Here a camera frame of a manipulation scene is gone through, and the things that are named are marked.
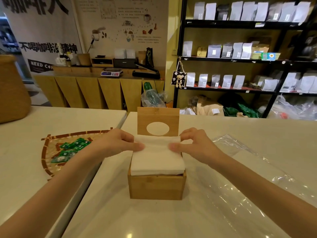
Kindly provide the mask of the white digital scale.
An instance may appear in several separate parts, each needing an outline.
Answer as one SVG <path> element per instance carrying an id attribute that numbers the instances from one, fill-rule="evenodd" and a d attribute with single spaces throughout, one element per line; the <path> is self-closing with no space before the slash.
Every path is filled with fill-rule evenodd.
<path id="1" fill-rule="evenodd" d="M 104 68 L 101 71 L 102 77 L 119 78 L 123 75 L 123 70 L 120 68 Z"/>

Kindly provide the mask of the cluster of small bottles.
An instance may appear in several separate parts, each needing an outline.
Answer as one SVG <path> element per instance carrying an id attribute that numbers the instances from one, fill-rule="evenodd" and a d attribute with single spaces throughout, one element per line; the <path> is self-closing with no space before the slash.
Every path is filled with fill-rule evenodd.
<path id="1" fill-rule="evenodd" d="M 77 65 L 77 54 L 69 53 L 69 54 L 59 54 L 55 59 L 56 65 L 71 67 Z"/>

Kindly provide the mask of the person's right hand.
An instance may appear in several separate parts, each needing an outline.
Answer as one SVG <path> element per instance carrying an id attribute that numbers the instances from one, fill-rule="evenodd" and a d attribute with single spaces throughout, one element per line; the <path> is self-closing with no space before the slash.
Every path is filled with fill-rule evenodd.
<path id="1" fill-rule="evenodd" d="M 203 129 L 189 128 L 180 134 L 181 141 L 192 140 L 195 152 L 188 154 L 199 162 L 214 168 L 225 154 L 213 143 Z"/>

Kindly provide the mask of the hanging teddy bear ornament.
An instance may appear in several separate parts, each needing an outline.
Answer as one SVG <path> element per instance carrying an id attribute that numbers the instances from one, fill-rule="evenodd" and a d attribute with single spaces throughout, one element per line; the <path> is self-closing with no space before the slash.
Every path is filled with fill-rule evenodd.
<path id="1" fill-rule="evenodd" d="M 182 89 L 185 87 L 187 80 L 187 72 L 174 71 L 172 74 L 171 85 L 174 85 L 176 88 Z"/>

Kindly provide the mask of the black coffee bag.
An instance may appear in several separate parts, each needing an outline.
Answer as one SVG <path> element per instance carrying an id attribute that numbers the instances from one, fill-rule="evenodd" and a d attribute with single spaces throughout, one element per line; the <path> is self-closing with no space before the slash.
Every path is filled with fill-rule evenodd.
<path id="1" fill-rule="evenodd" d="M 154 68 L 154 62 L 153 62 L 153 48 L 148 47 L 148 48 L 146 49 L 145 65 L 146 65 L 147 67 Z"/>

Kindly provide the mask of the black heat sealer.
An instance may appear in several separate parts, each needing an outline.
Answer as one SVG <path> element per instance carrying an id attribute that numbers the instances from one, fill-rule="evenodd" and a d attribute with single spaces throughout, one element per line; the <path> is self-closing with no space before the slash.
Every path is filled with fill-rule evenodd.
<path id="1" fill-rule="evenodd" d="M 160 73 L 158 70 L 150 67 L 150 66 L 146 66 L 146 65 L 143 65 L 143 64 L 140 64 L 138 63 L 137 61 L 134 62 L 134 64 L 138 67 L 141 67 L 141 68 L 144 68 L 148 71 L 136 71 L 134 70 L 132 72 L 132 76 L 133 77 L 139 77 L 139 78 L 150 78 L 150 79 L 155 79 L 155 80 L 160 80 L 161 79 L 161 76 L 160 76 Z"/>

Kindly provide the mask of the person's left hand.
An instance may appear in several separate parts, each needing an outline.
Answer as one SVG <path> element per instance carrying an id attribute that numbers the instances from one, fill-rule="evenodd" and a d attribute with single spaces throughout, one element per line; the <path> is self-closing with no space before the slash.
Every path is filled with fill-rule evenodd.
<path id="1" fill-rule="evenodd" d="M 104 159 L 121 153 L 119 152 L 120 142 L 138 143 L 132 134 L 116 128 L 93 141 L 91 149 L 95 157 Z"/>

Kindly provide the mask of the green box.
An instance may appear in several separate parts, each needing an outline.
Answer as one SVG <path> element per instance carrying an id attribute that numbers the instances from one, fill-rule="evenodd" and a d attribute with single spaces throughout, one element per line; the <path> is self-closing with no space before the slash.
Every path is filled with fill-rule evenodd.
<path id="1" fill-rule="evenodd" d="M 262 52 L 261 60 L 262 61 L 276 61 L 280 57 L 280 53 L 272 53 L 272 52 Z"/>

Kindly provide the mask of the stack of white napkins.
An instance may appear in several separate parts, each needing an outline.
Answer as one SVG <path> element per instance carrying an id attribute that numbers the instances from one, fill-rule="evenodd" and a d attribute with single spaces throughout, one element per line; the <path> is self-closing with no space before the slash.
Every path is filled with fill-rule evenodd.
<path id="1" fill-rule="evenodd" d="M 133 152 L 131 176 L 182 175 L 185 164 L 180 152 L 169 150 L 170 143 L 180 143 L 180 136 L 145 136 L 136 135 L 134 141 L 142 143 L 142 151 Z"/>

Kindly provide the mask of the illustrated coffee wall poster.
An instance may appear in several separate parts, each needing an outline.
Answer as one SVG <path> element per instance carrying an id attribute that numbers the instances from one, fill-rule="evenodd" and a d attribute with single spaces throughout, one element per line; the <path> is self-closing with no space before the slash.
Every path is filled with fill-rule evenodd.
<path id="1" fill-rule="evenodd" d="M 166 65 L 169 0 L 73 0 L 80 34 L 90 57 L 136 57 L 153 49 L 155 68 Z"/>

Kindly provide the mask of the group of large white bags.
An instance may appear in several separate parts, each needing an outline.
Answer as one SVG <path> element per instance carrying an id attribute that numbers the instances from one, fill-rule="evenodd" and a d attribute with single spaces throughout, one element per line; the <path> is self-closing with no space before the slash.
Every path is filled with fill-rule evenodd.
<path id="1" fill-rule="evenodd" d="M 256 76 L 252 84 L 262 91 L 275 91 L 282 74 L 283 71 L 275 70 L 269 76 Z M 289 72 L 279 91 L 317 94 L 317 72 L 309 71 L 304 74 Z"/>

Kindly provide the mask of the dark drawer box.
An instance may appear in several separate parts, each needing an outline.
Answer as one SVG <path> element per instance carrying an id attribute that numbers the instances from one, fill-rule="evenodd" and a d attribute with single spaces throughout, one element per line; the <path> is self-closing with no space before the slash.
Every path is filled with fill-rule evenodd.
<path id="1" fill-rule="evenodd" d="M 138 63 L 138 58 L 134 59 L 113 59 L 113 67 L 114 68 L 126 68 L 126 69 L 133 69 L 138 68 L 138 66 L 135 63 Z"/>

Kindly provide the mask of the row of grey coffee bags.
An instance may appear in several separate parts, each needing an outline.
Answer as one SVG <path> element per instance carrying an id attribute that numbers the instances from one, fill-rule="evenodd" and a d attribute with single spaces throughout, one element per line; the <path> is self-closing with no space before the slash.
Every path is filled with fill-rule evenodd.
<path id="1" fill-rule="evenodd" d="M 182 55 L 184 58 L 203 58 L 192 55 L 193 42 L 186 41 L 183 45 Z M 225 43 L 208 45 L 207 57 L 205 58 L 224 58 L 224 59 L 251 59 L 254 43 Z"/>

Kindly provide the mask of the pile of green packets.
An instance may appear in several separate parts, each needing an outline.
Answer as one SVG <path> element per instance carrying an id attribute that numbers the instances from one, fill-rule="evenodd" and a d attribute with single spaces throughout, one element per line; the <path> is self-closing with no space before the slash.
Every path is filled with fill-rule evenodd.
<path id="1" fill-rule="evenodd" d="M 85 140 L 80 137 L 72 143 L 65 142 L 61 145 L 57 145 L 59 148 L 58 154 L 53 156 L 51 163 L 62 164 L 68 162 L 77 152 L 88 146 L 92 141 L 91 138 Z"/>

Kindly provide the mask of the woven bamboo tray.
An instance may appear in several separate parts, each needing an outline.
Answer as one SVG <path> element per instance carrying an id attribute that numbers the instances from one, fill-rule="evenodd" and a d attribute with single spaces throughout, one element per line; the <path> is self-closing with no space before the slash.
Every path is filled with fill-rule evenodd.
<path id="1" fill-rule="evenodd" d="M 53 156 L 58 154 L 59 148 L 57 147 L 57 145 L 61 145 L 65 142 L 72 143 L 80 137 L 85 140 L 87 140 L 88 138 L 96 140 L 110 130 L 113 130 L 113 127 L 107 130 L 81 131 L 57 136 L 47 135 L 47 137 L 42 138 L 41 140 L 45 141 L 45 143 L 42 148 L 41 163 L 44 171 L 50 176 L 48 180 L 51 180 L 67 163 L 51 163 Z"/>

